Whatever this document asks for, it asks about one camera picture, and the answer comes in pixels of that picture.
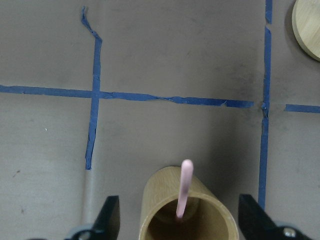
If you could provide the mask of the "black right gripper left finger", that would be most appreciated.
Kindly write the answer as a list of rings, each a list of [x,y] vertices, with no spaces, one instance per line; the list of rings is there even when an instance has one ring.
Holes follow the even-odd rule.
[[[72,229],[65,240],[116,240],[120,231],[120,199],[108,196],[93,224]]]

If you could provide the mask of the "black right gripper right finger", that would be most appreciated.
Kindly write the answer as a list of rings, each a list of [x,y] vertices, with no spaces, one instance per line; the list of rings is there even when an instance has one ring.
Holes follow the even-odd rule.
[[[250,194],[238,199],[238,225],[246,240],[309,240],[298,229],[277,226]]]

